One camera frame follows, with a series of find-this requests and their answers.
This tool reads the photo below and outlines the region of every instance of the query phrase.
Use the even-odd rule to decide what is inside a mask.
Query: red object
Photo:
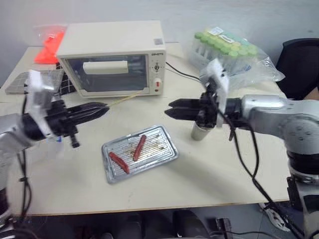
[[[141,139],[140,139],[140,142],[139,142],[138,146],[135,149],[135,152],[134,152],[134,155],[133,155],[133,161],[138,161],[139,156],[141,154],[141,151],[143,149],[143,146],[145,144],[145,141],[146,141],[146,135],[143,134]]]
[[[55,37],[48,37],[43,43],[44,48],[37,54],[34,62],[37,64],[56,64],[58,59],[56,58],[56,51],[58,50],[60,43],[63,39],[64,32],[59,32]]]
[[[119,156],[117,156],[115,153],[113,152],[109,152],[109,157],[116,162],[117,165],[120,166],[120,168],[122,168],[124,170],[124,172],[126,172],[127,174],[130,173],[130,169],[128,167],[128,165],[126,164],[126,162],[124,162],[123,159],[121,159]]]

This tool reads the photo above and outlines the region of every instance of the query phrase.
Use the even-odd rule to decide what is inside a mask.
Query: baking tray
[[[147,137],[145,144],[138,161],[133,161],[133,154],[143,134]],[[129,174],[110,159],[110,152],[127,163]],[[108,183],[113,184],[178,158],[178,151],[167,130],[162,125],[155,125],[103,144],[102,155],[106,178]]]

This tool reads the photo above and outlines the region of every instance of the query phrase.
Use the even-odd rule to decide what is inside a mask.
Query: white table
[[[7,96],[6,86],[20,72],[27,71],[40,48],[30,47],[0,90],[0,114],[20,112],[23,96]],[[188,65],[178,43],[167,45],[167,61],[181,71],[198,74]],[[78,126],[81,143],[73,149],[68,138],[63,143],[37,143],[27,150],[33,215],[85,214],[146,209],[184,208],[263,202],[242,168],[229,128],[215,128],[201,142],[190,138],[192,122],[174,120],[164,114],[168,104],[179,98],[198,98],[200,84],[166,71],[164,94],[136,97],[113,106],[94,121]],[[262,83],[238,90],[244,94],[282,95],[275,83]],[[77,93],[63,97],[67,106],[82,104]],[[115,99],[94,99],[110,103]],[[102,162],[101,146],[115,138],[155,124],[164,125],[179,150],[179,158],[128,180],[109,185]],[[250,134],[238,130],[244,160],[253,168],[255,154]],[[287,157],[284,143],[273,136],[257,134],[261,156],[258,180],[277,201],[287,200]],[[8,195],[12,211],[21,207],[22,185],[15,161],[10,170]]]

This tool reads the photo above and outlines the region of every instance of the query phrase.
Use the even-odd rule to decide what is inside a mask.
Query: red sausage
[[[135,149],[135,152],[134,152],[134,155],[133,155],[133,161],[138,161],[145,141],[146,141],[146,135],[143,134],[141,139],[140,139],[140,142],[139,142],[138,146]]]
[[[117,165],[120,166],[120,168],[122,168],[124,170],[124,172],[126,172],[127,174],[130,173],[130,169],[128,167],[128,165],[126,164],[126,162],[124,162],[123,159],[121,159],[119,156],[117,156],[115,153],[113,152],[109,152],[109,157],[117,163]]]

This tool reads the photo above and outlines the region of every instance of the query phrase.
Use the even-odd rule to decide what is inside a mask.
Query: floor
[[[209,230],[209,220],[214,218],[229,218],[234,232],[263,231],[279,236],[282,239],[293,239],[291,233],[286,233],[276,229],[268,217],[263,214],[258,204],[222,206],[222,207],[202,207],[191,209],[204,222]],[[174,210],[160,211],[168,220]],[[288,215],[302,227],[302,213],[288,209]],[[127,217],[129,213],[94,214],[77,216],[56,216],[56,217],[31,217],[28,220],[33,230],[43,239],[75,239],[85,238],[75,236],[75,228],[90,226],[93,230],[109,231],[116,221]],[[265,235],[244,235],[234,236],[234,239],[269,239]]]

